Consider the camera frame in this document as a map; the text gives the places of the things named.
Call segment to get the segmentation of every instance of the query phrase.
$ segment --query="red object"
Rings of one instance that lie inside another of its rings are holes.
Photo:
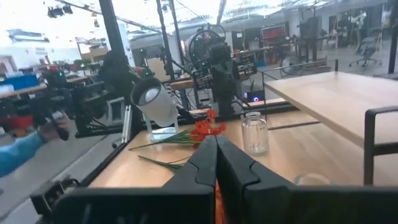
[[[261,34],[263,39],[284,37],[285,30],[283,29],[283,27],[264,28],[261,30]]]
[[[69,69],[70,70],[72,70],[72,71],[77,71],[77,64],[71,64],[71,65],[69,65]]]
[[[56,65],[50,65],[49,67],[50,67],[49,68],[50,71],[58,71],[58,66],[56,66]]]
[[[202,142],[206,136],[217,136],[226,130],[226,125],[221,123],[219,126],[214,126],[216,112],[213,109],[207,111],[207,119],[204,121],[197,121],[195,123],[195,129],[191,131],[191,140]],[[199,147],[200,143],[193,145],[194,149]]]
[[[24,129],[33,125],[33,116],[14,116],[11,118],[0,118],[0,122],[6,123],[8,128],[14,129]]]
[[[225,224],[225,215],[223,208],[223,201],[221,199],[221,192],[218,183],[216,183],[216,224]]]

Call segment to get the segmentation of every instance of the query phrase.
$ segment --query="ceiling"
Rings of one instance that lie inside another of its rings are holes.
[[[79,6],[100,11],[98,0],[66,0]],[[178,28],[186,29],[198,24],[215,24],[220,1],[226,1],[221,24],[239,24],[240,21],[264,19],[282,9],[294,9],[299,6],[317,6],[334,4],[347,0],[174,0]],[[168,33],[174,29],[169,1],[161,0],[163,15]],[[103,19],[93,17],[91,12],[72,8],[72,15],[56,19],[47,16],[49,6],[62,6],[56,0],[0,0],[0,30],[24,29],[31,32],[45,33],[50,39],[86,39],[106,37]],[[136,23],[160,30],[156,0],[113,0],[115,14]],[[94,27],[94,20],[100,27]],[[134,25],[128,25],[130,38],[154,33]]]

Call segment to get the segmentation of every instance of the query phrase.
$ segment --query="red flower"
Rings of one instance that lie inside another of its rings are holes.
[[[216,118],[216,111],[213,110],[213,109],[209,109],[209,110],[207,111],[207,119],[208,119],[210,122],[213,122],[215,118]]]
[[[224,132],[226,130],[226,124],[225,123],[221,123],[220,124],[220,130],[221,130],[221,132]]]
[[[195,141],[193,148],[197,149],[200,143],[205,140],[206,136],[217,136],[226,130],[226,125],[221,123],[218,127],[213,127],[212,122],[216,117],[216,112],[212,109],[207,111],[207,119],[203,121],[197,121],[195,123],[195,129],[190,132],[190,138]]]

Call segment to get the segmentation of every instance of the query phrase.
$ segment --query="clear glass jar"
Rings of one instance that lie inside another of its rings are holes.
[[[267,121],[260,112],[246,113],[242,122],[243,146],[251,156],[264,155],[269,151]]]

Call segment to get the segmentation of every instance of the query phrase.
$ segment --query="blue sleeve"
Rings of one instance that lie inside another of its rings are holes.
[[[0,178],[10,174],[34,157],[42,145],[42,138],[35,132],[8,146],[0,147]]]

